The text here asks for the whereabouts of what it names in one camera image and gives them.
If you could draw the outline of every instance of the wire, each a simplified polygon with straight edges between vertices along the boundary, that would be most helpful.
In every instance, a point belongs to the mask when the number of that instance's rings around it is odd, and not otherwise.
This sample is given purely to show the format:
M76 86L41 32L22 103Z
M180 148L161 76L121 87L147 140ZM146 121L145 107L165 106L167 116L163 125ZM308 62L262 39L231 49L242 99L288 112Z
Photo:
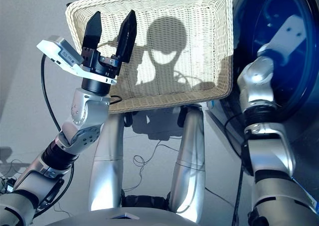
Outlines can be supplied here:
M17 171L17 170L14 168L14 166L13 166L13 162L14 162L14 161L18 161L18 162L20 162L20 163L23 164L22 161L20 161L20 160L18 160L18 159L13 159L13 160L10 162L10 168L9 168L9 170L8 170L5 174L1 175L0 178L3 178L3 177L6 176L7 174L9 174L10 171L11 171L11 169L13 169L15 173L18 173L18 174L22 174L22 173L23 173L23 172Z
M156 144L156 146L155 146L155 148L154 148L154 151L153 151L151 157L150 157L148 160L145 161L144 158L141 157L140 155L135 155L135 156L133 157L133 163L134 163L137 167L140 168L140 171L139 171L140 181L138 182L137 185L135 185L135 186L133 186L133 187L130 187L130 188L127 188L127 189L124 189L124 192L132 191L132 190L136 189L136 188L141 184L142 179L143 179L143 177L142 177L142 172L143 172L143 170L144 170L144 167L150 162L150 160L153 159L153 157L154 157L154 155L155 155L155 152L156 152L156 149L157 149L159 146L165 146L165 147L168 148L168 149L171 149L171 150L174 150L174 151L177 151L177 152L178 152L178 150L176 150L176 149L174 149L174 148L171 148L171 147L169 147L169 146L167 146L167 145L165 145L165 144L160 144L160 143L161 143L161 140Z
M43 54L42 56L42 59L41 59L41 85L42 85L42 91L43 91L43 96L44 96L44 100L45 100L45 103L48 107L48 110L50 112L50 115L52 117L52 120L56 126L56 128L58 129L58 131L60 132L61 131L61 127L58 123L58 121L56 120L55 118L55 115L52 111L52 108L51 108L51 105L50 105L50 102L49 102L49 99L48 99L48 96L46 94L46 89L45 89L45 79L44 79L44 64L45 64L45 58L46 58L46 55Z
M228 135L228 131L227 131L227 125L229 124L229 122L230 122L232 119L234 119L234 118L236 118L236 117L238 117L238 116L240 116L240 115L241 115L241 113L236 114L236 115L233 115L230 119L228 119L228 120L226 121L226 123L225 123L225 125L224 125L224 133L225 133L225 137L227 138L227 140L228 140L228 142L229 142L231 148L234 150L234 152L236 153L236 155L241 159L239 153L238 153L237 150L235 149L235 147L234 147L232 141L230 140L229 135Z
M55 205L53 205L53 210L56 211L56 212L66 213L66 214L68 214L69 218L71 217L71 213L69 213L69 212L67 212L67 211L65 211L65 210L63 210L63 209L61 208L60 202L58 202L58 207L59 207L60 210L56 210L56 209L55 209Z
M240 173L239 173L238 188L237 188L237 196L236 196L235 208L233 213L233 220L231 223L232 226L236 226L237 224L239 224L238 207L239 207L239 201L240 201L241 188L243 185L243 173L244 173L244 166L241 165Z
M115 104L115 103L119 103L119 102L121 102L123 100L123 98L121 98L118 95L111 95L111 98L118 98L118 100L116 100L114 102L111 102L110 105Z
M222 201L226 202L227 204L229 204L231 207L235 207L231 202L229 202L227 199L221 197L220 195L212 192L209 188L205 187L205 190L207 190L208 192L210 192L211 194L213 194L214 196L217 196L218 198L220 198Z
M74 175L74 164L72 164L71 167L71 174L70 174L70 178L68 181L68 184L66 185L66 187L64 188L64 190L62 191L62 193L45 209L41 210L40 212L36 213L33 218L35 219L36 217L40 216L41 214L43 214L44 212L48 211L52 206L54 206L65 194L65 192L69 189L72 179L73 179L73 175Z
M55 115L54 115L54 113L52 111L48 96L46 94L45 79L44 79L45 58L46 58L46 55L43 54L42 59L41 59L41 84L42 84L43 96L44 96L45 103L46 103L46 105L48 107L48 110L50 112L50 115L52 117L52 120L53 120L56 128L60 132L61 131L61 127L60 127L58 121L55 118ZM63 197L63 195L65 194L65 192L69 189L69 187L71 185L71 182L72 182L72 179L73 179L73 175L74 175L74 163L72 164L72 167L71 167L71 174L70 174L69 181L68 181L66 187L64 188L64 190L62 191L62 193L47 208L45 208L45 209L41 210L40 212L36 213L33 218L36 218L36 217L40 216L41 214L43 214L44 212L46 212L47 210L49 210L52 206L54 206L54 204L56 204Z
M229 135L228 135L228 131L227 131L227 125L228 123L240 116L241 113L239 114L236 114L236 115L233 115L230 119L228 119L224 125L224 132L225 132L225 136L230 144L230 146L233 148L234 152L236 153L236 155L241 159L239 153L235 150L235 147L232 143L232 141L230 140L229 138ZM243 164L241 164L240 166L240 173L239 173L239 181L238 181L238 188L237 188L237 196L236 196L236 202L235 202L235 207L234 207L234 212L233 212L233 220L232 220L232 226L236 226L236 225L239 225L239 217L238 217L238 207L239 207L239 201L240 201L240 194L241 194L241 188L242 188L242 183L243 183L243 173L244 173L244 166Z

